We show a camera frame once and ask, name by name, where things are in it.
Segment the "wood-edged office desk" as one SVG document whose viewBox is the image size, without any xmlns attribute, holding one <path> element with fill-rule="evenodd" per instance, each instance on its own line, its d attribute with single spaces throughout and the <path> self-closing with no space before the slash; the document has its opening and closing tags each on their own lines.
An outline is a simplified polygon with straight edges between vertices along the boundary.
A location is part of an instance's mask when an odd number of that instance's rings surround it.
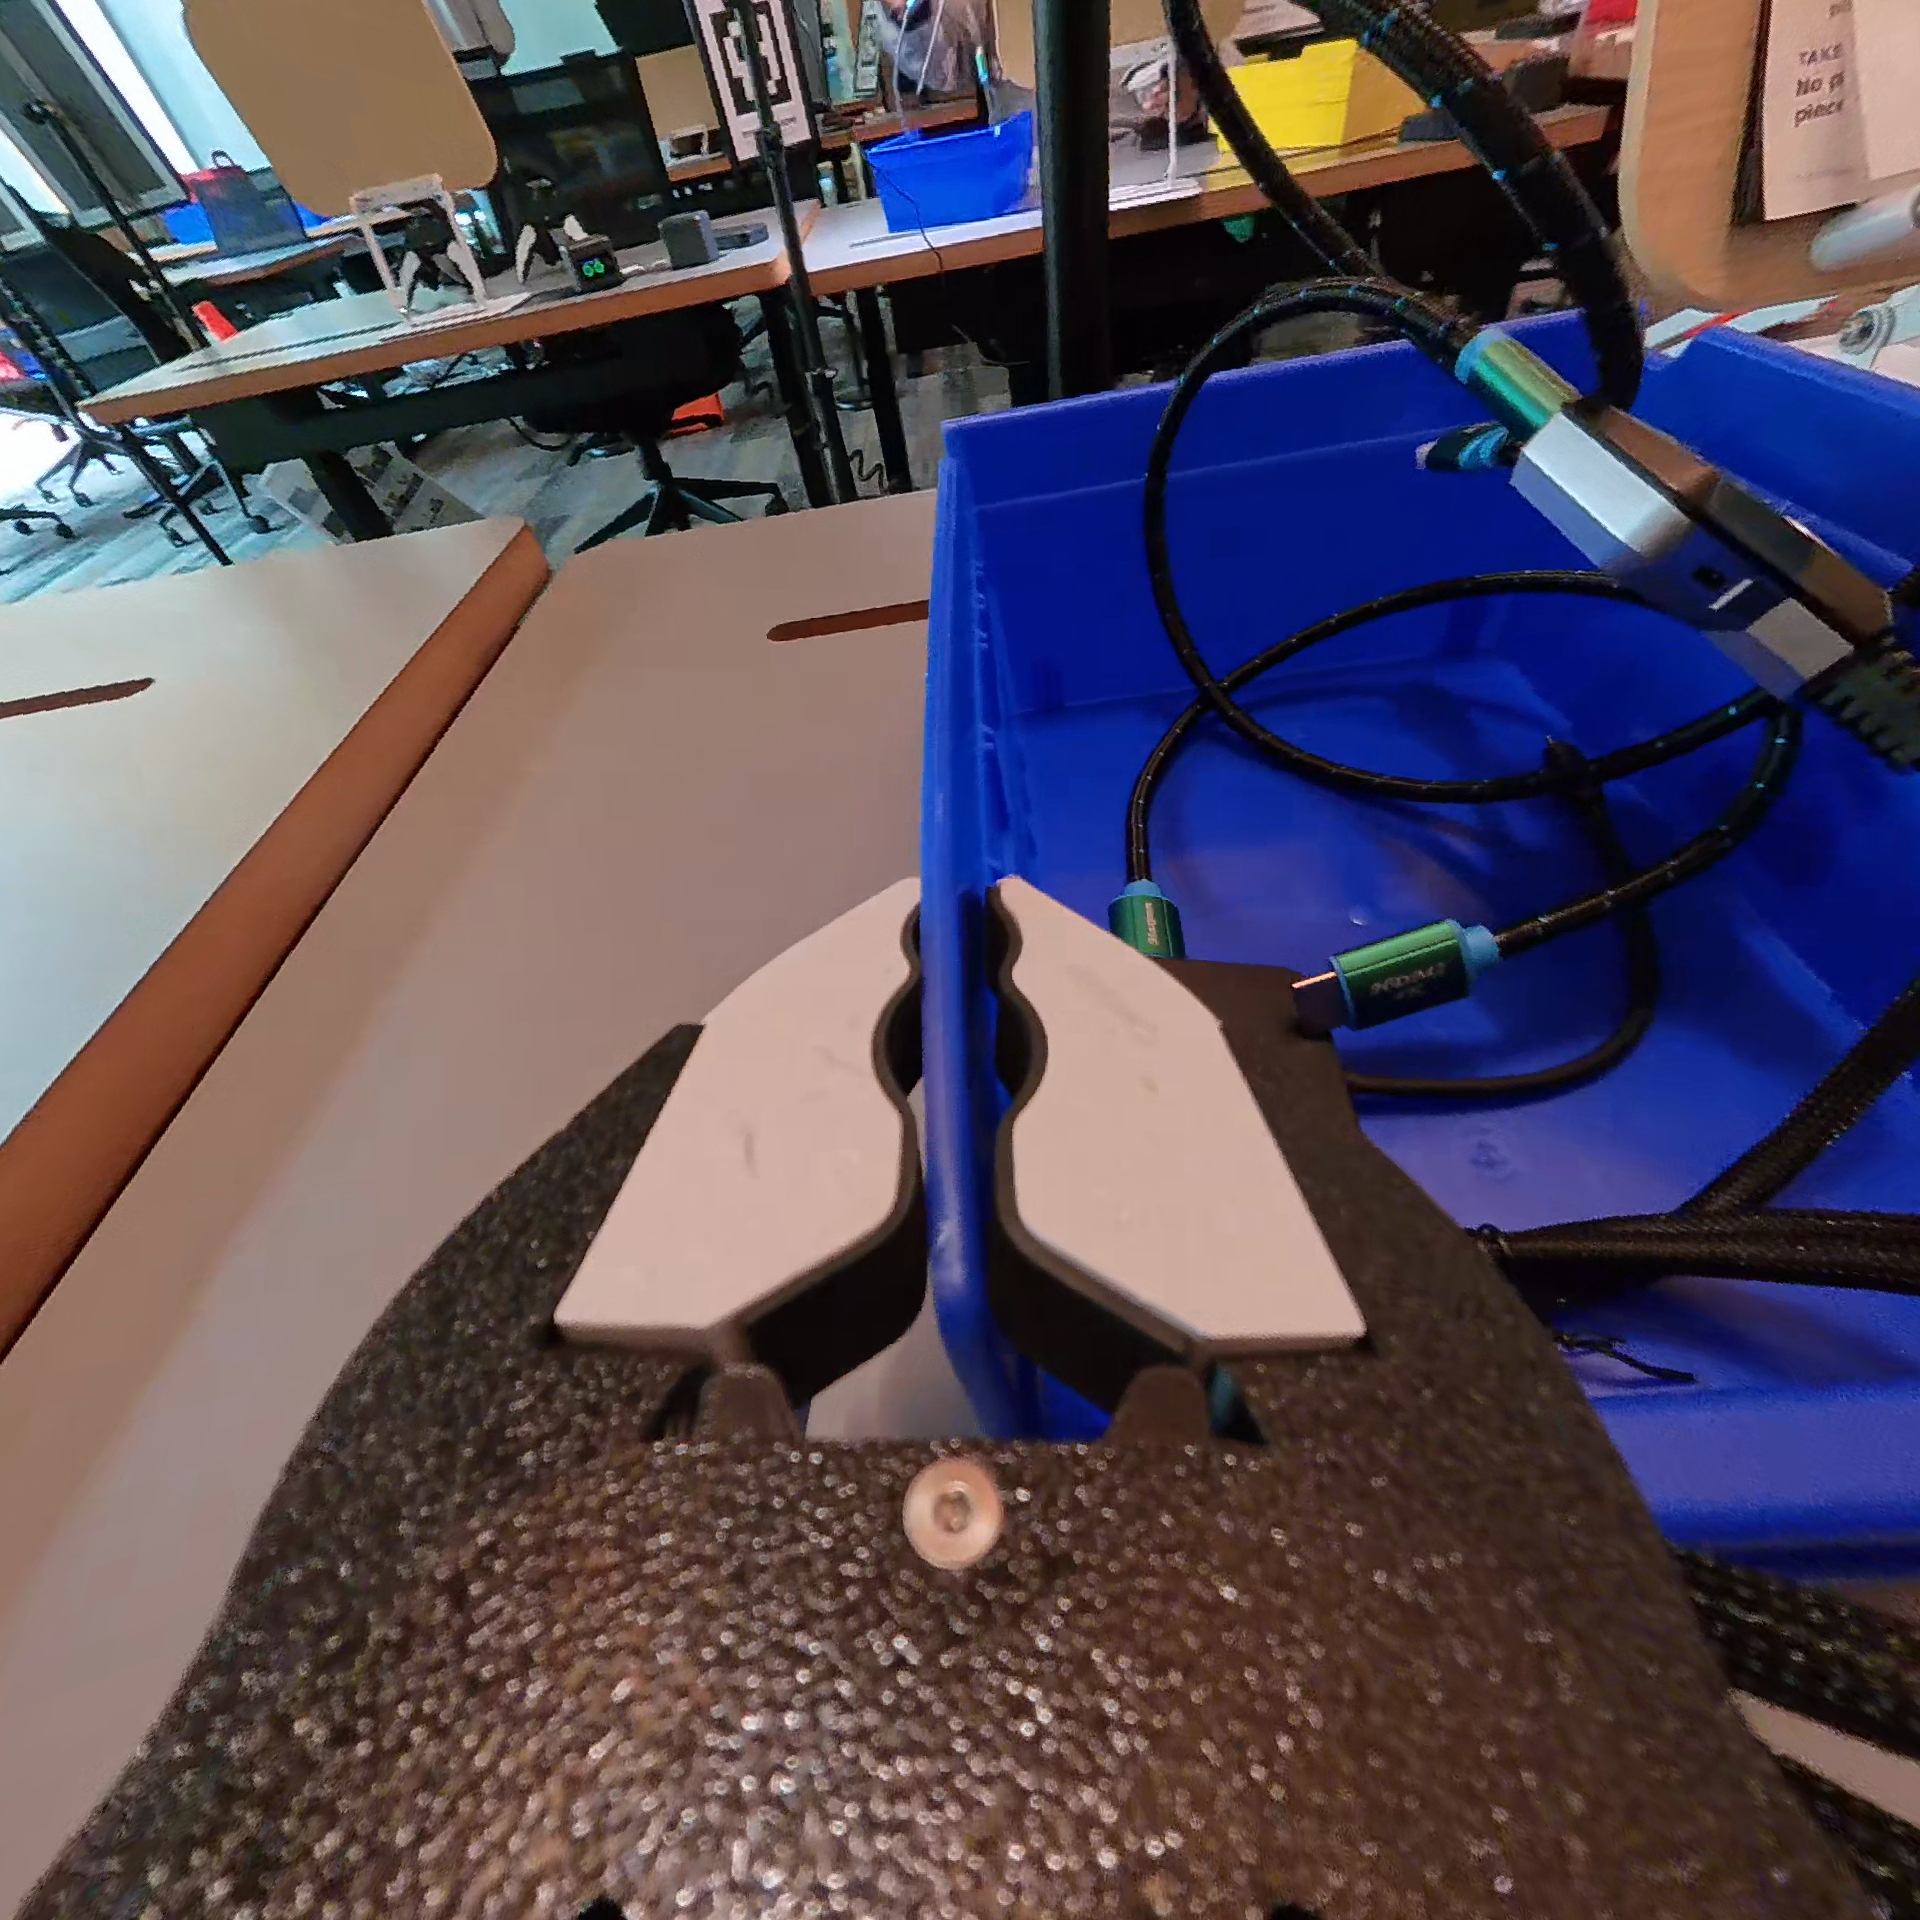
<svg viewBox="0 0 1920 1920">
<path fill-rule="evenodd" d="M 300 465 L 348 543 L 381 541 L 393 520 L 350 465 L 359 448 L 429 439 L 515 419 L 503 378 L 534 349 L 684 306 L 759 301 L 777 313 L 793 277 L 774 217 L 724 222 L 755 233 L 712 264 L 677 270 L 659 248 L 619 256 L 617 290 L 574 295 L 565 282 L 483 312 L 411 330 L 384 295 L 350 295 L 259 323 L 85 400 L 96 425 L 189 423 L 238 474 Z"/>
</svg>

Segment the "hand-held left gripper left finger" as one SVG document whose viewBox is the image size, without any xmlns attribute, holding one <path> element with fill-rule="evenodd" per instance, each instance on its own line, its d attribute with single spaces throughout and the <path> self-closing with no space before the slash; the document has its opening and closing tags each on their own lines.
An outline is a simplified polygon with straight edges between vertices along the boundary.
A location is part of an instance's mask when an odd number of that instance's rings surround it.
<svg viewBox="0 0 1920 1920">
<path fill-rule="evenodd" d="M 718 1001 L 557 1338 L 759 1366 L 793 1405 L 892 1349 L 928 1294 L 921 984 L 921 883 L 901 878 Z"/>
</svg>

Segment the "black flat adapter box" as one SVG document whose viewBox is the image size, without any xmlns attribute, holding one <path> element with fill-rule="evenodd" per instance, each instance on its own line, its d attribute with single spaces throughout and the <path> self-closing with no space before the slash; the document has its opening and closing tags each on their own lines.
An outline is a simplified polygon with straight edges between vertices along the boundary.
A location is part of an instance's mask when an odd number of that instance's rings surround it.
<svg viewBox="0 0 1920 1920">
<path fill-rule="evenodd" d="M 1198 959 L 1166 960 L 1161 969 L 1220 1024 L 1261 1111 L 1353 1121 L 1353 1095 L 1333 1038 L 1297 1017 L 1295 974 Z"/>
</svg>

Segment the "blue plastic bin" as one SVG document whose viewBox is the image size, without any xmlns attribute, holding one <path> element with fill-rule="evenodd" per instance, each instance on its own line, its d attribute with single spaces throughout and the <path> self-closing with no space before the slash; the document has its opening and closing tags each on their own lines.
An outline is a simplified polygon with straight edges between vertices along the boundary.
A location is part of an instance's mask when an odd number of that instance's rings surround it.
<svg viewBox="0 0 1920 1920">
<path fill-rule="evenodd" d="M 1037 117 L 1012 113 L 983 129 L 911 129 L 867 149 L 888 233 L 985 224 L 1019 210 L 1036 168 Z"/>
<path fill-rule="evenodd" d="M 1164 391 L 947 425 L 921 805 L 926 1091 L 941 1158 L 932 1288 L 973 1416 L 996 1439 L 1101 1417 L 992 1329 L 980 1240 L 995 995 L 980 909 L 1006 874 L 1107 929 L 1121 815 L 1193 690 L 1140 535 Z M 1167 475 L 1190 631 L 1229 667 L 1381 594 L 1577 568 L 1499 474 L 1416 448 L 1472 399 L 1403 346 L 1214 378 Z M 1916 389 L 1716 330 L 1646 373 L 1639 416 L 1765 495 L 1875 581 L 1916 555 Z M 1535 774 L 1719 713 L 1748 689 L 1709 641 L 1572 599 L 1392 616 L 1312 648 L 1246 703 L 1287 742 L 1393 778 Z M 1561 802 L 1348 801 L 1265 768 L 1216 723 L 1151 808 L 1151 871 L 1199 962 L 1316 971 L 1431 921 L 1503 929 L 1592 890 Z M 1649 905 L 1661 997 L 1597 1085 L 1521 1105 L 1364 1103 L 1366 1137 L 1462 1229 L 1677 1207 L 1788 1117 L 1916 978 L 1916 778 L 1821 713 L 1765 823 Z M 1567 1314 L 1572 1375 L 1680 1545 L 1790 1578 L 1916 1578 L 1916 1301 L 1669 1281 Z"/>
</svg>

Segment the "black tripod pole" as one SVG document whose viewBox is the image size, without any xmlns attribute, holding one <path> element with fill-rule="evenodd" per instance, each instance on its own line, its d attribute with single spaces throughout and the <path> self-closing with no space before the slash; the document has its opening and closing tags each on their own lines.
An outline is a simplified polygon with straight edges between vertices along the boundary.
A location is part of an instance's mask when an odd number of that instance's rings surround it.
<svg viewBox="0 0 1920 1920">
<path fill-rule="evenodd" d="M 1036 3 L 1046 397 L 1113 384 L 1108 3 Z"/>
</svg>

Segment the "black HDMI switch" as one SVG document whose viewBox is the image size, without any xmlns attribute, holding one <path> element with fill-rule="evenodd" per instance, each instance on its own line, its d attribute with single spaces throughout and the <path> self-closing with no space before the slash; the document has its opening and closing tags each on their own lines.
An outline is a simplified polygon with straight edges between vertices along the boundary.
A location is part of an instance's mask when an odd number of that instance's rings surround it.
<svg viewBox="0 0 1920 1920">
<path fill-rule="evenodd" d="M 1782 703 L 1917 767 L 1917 664 L 1891 594 L 1797 520 L 1616 408 L 1574 400 L 1512 487 L 1616 585 L 1703 633 Z"/>
</svg>

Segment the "printed marker board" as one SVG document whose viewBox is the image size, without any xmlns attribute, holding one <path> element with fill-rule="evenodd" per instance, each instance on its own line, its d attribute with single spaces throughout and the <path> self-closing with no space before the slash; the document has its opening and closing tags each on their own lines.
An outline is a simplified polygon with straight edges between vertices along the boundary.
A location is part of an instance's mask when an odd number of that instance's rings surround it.
<svg viewBox="0 0 1920 1920">
<path fill-rule="evenodd" d="M 787 149 L 816 146 L 819 16 L 793 3 L 686 3 L 734 162 L 759 157 L 760 115 Z"/>
</svg>

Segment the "clear acrylic stand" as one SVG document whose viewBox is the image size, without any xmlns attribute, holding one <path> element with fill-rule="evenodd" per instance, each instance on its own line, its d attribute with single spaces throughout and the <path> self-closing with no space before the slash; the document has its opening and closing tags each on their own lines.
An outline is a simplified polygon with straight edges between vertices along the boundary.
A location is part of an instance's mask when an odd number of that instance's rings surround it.
<svg viewBox="0 0 1920 1920">
<path fill-rule="evenodd" d="M 396 323 L 427 330 L 483 317 L 488 289 L 440 177 L 361 187 L 348 217 L 367 245 Z"/>
</svg>

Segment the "black office chair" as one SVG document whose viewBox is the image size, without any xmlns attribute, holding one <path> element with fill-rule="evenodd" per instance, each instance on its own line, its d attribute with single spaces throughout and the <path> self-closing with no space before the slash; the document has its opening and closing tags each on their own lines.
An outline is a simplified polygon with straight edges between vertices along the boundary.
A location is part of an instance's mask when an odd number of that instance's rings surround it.
<svg viewBox="0 0 1920 1920">
<path fill-rule="evenodd" d="M 503 375 L 515 419 L 533 433 L 609 437 L 635 451 L 646 496 L 619 513 L 580 551 L 625 535 L 686 533 L 696 525 L 742 522 L 737 504 L 787 514 L 774 483 L 678 475 L 664 459 L 681 408 L 718 397 L 742 369 L 731 317 L 720 304 L 684 306 L 601 330 L 580 330 L 534 349 L 527 367 Z"/>
</svg>

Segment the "yellow plastic bin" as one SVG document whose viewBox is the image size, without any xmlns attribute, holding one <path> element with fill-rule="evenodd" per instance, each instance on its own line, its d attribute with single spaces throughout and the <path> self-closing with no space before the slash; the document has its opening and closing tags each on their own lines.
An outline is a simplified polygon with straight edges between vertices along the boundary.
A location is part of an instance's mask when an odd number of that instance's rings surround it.
<svg viewBox="0 0 1920 1920">
<path fill-rule="evenodd" d="M 1227 67 L 1244 111 L 1281 157 L 1396 139 L 1423 99 L 1356 39 L 1321 39 L 1297 55 Z"/>
</svg>

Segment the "laminated instruction sheet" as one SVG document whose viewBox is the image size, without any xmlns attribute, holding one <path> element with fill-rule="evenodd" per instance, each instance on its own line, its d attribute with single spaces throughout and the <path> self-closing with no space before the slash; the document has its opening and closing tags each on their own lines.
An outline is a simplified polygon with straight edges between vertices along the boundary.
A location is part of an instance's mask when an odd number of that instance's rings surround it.
<svg viewBox="0 0 1920 1920">
<path fill-rule="evenodd" d="M 1759 217 L 1853 206 L 1916 175 L 1917 6 L 1767 6 Z"/>
</svg>

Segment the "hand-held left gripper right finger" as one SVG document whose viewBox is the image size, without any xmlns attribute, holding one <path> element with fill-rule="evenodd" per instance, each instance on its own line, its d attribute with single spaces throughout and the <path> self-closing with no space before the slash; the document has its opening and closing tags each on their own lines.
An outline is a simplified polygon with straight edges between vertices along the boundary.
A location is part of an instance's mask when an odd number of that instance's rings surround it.
<svg viewBox="0 0 1920 1920">
<path fill-rule="evenodd" d="M 1225 1024 L 1159 959 L 1031 880 L 992 887 L 988 1297 L 1019 1355 L 1107 1416 L 1151 1370 L 1368 1336 Z"/>
</svg>

